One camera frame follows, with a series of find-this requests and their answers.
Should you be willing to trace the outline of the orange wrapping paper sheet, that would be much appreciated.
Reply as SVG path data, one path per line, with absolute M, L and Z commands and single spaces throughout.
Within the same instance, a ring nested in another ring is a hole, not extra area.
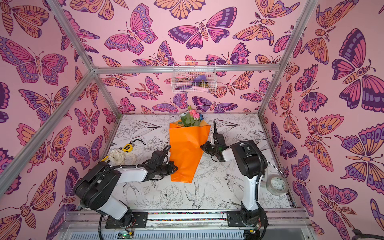
M 177 122 L 170 123 L 170 161 L 178 167 L 178 170 L 171 174 L 172 182 L 193 182 L 203 156 L 201 146 L 207 142 L 210 129 L 211 126 L 205 121 L 202 121 L 198 127 L 183 127 Z

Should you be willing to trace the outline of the pink fake rose stem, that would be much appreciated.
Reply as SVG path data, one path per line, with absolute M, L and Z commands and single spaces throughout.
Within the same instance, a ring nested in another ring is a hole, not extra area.
M 198 127 L 201 123 L 201 115 L 196 110 L 189 110 L 191 126 Z

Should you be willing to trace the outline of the white fake flower stem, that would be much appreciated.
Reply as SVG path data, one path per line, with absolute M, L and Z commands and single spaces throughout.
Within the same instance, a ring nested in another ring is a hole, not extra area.
M 181 119 L 178 121 L 178 125 L 183 127 L 193 127 L 190 123 L 190 114 L 189 110 L 192 110 L 193 108 L 191 106 L 188 106 L 187 110 L 183 113 L 181 113 Z

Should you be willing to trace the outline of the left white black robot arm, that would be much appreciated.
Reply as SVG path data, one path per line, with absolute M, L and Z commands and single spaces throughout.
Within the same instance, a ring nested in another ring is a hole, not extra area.
M 132 210 L 113 196 L 115 187 L 131 182 L 159 181 L 174 174 L 178 167 L 169 160 L 171 146 L 155 151 L 149 160 L 139 165 L 111 166 L 99 162 L 73 188 L 80 198 L 81 205 L 96 211 L 102 216 L 108 215 L 121 227 L 132 224 Z

